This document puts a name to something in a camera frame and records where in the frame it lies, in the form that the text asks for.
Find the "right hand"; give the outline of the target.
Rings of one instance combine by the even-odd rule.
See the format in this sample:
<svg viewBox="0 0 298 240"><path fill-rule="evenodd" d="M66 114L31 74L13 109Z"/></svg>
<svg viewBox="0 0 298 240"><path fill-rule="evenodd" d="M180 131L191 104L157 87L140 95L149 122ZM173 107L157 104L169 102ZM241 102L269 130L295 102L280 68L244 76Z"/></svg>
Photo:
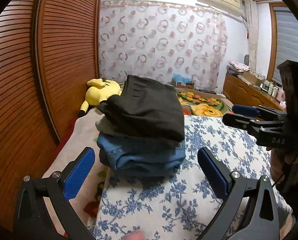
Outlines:
<svg viewBox="0 0 298 240"><path fill-rule="evenodd" d="M283 171L287 165L295 166L295 178L291 180L292 184L298 182L298 154L286 155L282 149L267 147L266 151L270 151L270 175L276 184L280 184L285 177Z"/></svg>

